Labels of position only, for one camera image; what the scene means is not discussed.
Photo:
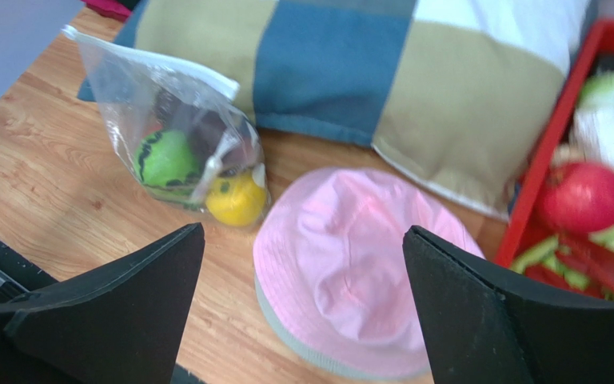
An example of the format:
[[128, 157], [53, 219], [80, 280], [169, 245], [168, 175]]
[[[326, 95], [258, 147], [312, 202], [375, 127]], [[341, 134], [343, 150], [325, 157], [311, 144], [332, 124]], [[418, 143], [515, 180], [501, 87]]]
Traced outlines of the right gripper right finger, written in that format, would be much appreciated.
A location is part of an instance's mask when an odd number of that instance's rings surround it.
[[614, 302], [533, 281], [414, 226], [403, 253], [437, 383], [614, 383]]

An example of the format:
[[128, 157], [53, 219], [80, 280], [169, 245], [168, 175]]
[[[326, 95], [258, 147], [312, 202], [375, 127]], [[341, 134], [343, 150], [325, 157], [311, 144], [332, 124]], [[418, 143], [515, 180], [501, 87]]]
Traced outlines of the dark purple fruit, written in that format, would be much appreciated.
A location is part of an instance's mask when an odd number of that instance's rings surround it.
[[178, 122], [189, 148], [202, 169], [208, 158], [214, 154], [227, 128], [238, 127], [241, 115], [238, 110], [203, 110], [189, 108], [178, 116]]

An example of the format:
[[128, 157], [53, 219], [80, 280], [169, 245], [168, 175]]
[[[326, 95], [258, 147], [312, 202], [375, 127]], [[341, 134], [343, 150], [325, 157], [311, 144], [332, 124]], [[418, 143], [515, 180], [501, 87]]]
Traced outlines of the green watermelon ball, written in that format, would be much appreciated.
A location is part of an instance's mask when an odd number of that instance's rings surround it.
[[134, 170], [144, 186], [188, 186], [201, 177], [201, 162], [183, 132], [158, 130], [141, 140]]

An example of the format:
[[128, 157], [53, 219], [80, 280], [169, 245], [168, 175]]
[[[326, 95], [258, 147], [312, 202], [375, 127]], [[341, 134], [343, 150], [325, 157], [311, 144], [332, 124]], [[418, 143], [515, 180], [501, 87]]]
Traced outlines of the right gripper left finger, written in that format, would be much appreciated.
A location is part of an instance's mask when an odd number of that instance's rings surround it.
[[183, 226], [73, 278], [0, 302], [0, 383], [195, 383], [177, 355], [205, 231]]

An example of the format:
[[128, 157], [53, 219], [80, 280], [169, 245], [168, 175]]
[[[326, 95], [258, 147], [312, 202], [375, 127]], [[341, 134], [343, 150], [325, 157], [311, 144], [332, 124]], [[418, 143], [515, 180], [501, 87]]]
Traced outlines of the clear dotted zip bag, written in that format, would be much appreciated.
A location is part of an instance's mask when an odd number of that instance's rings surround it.
[[77, 43], [114, 151], [137, 181], [135, 151], [144, 137], [158, 130], [185, 133], [178, 116], [189, 108], [239, 111], [240, 124], [226, 129], [197, 182], [155, 187], [138, 181], [151, 197], [214, 218], [205, 207], [205, 199], [217, 178], [234, 176], [260, 164], [265, 168], [259, 134], [233, 104], [239, 91], [236, 81], [200, 64], [119, 46], [72, 26], [65, 26], [62, 32]]

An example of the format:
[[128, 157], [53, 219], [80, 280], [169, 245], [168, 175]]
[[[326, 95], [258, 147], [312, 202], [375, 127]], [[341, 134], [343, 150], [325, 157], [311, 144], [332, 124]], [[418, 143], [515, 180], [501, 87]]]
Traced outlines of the yellow apple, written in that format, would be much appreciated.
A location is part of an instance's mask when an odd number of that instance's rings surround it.
[[205, 207], [222, 224], [250, 226], [264, 214], [268, 205], [263, 164], [229, 177], [217, 178], [205, 199]]

